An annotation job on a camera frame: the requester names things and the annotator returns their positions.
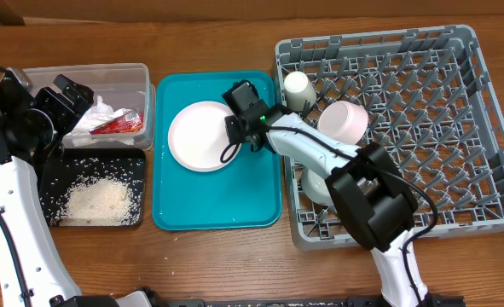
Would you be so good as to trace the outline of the white napkin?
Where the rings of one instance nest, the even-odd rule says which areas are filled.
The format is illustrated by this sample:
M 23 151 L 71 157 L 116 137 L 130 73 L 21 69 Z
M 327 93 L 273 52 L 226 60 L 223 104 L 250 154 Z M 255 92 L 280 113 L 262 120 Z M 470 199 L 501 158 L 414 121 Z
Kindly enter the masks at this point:
M 97 126 L 104 125 L 130 112 L 128 108 L 114 110 L 112 106 L 103 101 L 102 96 L 96 97 L 96 104 L 92 106 L 78 121 L 77 125 L 69 133 L 69 136 L 89 135 Z

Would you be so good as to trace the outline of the pink plate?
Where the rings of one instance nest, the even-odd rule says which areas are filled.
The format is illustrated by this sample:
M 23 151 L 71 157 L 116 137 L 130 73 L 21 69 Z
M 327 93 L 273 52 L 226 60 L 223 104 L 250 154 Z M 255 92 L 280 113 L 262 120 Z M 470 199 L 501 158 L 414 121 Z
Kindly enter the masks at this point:
M 225 118 L 232 114 L 227 105 L 216 101 L 185 107 L 168 130 L 172 157 L 191 171 L 209 172 L 226 166 L 240 151 L 240 145 L 229 145 Z

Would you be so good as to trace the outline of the red snack wrapper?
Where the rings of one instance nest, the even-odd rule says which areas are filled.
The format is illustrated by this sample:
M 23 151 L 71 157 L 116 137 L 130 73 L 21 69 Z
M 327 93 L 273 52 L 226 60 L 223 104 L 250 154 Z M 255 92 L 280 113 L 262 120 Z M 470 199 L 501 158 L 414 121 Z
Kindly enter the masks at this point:
M 90 130 L 91 135 L 138 132 L 144 123 L 143 112 L 129 111 Z

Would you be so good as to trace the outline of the small white cup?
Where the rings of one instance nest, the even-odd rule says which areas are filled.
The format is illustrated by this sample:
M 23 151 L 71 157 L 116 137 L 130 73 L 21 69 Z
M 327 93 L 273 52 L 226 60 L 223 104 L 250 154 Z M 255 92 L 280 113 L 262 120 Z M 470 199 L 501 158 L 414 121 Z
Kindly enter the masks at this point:
M 316 102 L 316 91 L 307 75 L 300 71 L 290 72 L 283 80 L 287 106 L 294 112 L 311 107 Z

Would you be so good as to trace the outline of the grey bowl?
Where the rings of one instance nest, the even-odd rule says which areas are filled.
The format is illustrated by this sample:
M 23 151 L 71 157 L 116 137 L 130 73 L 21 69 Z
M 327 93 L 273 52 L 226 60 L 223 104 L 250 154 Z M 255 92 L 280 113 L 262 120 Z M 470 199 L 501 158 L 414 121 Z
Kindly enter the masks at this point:
M 308 168 L 304 168 L 302 171 L 301 187 L 311 201 L 319 205 L 333 205 L 324 179 Z

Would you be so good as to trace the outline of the small pink bowl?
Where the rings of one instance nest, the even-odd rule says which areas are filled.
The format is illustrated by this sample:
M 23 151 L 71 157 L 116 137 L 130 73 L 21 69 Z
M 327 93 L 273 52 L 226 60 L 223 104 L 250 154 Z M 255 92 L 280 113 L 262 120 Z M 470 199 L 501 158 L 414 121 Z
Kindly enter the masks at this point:
M 336 101 L 322 112 L 317 129 L 335 140 L 356 145 L 366 133 L 368 113 L 357 104 Z

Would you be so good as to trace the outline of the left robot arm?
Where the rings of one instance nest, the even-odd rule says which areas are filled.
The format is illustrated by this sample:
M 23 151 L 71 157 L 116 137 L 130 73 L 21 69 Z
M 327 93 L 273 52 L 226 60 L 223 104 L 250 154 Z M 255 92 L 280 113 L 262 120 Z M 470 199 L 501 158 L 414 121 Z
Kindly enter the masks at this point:
M 6 306 L 158 306 L 142 287 L 122 298 L 84 296 L 56 250 L 38 196 L 36 167 L 61 147 L 94 102 L 64 75 L 35 96 L 19 70 L 0 67 L 0 287 Z

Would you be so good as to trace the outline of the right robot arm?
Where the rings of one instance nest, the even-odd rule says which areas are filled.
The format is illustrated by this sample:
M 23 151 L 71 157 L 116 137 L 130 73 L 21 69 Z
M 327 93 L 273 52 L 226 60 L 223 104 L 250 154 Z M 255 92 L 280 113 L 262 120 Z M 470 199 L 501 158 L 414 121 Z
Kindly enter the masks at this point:
M 250 143 L 296 160 L 320 176 L 346 232 L 369 250 L 381 278 L 384 304 L 428 306 L 413 242 L 418 187 L 404 179 L 386 150 L 345 145 L 306 124 L 287 107 L 259 101 L 233 105 L 225 125 L 230 144 Z

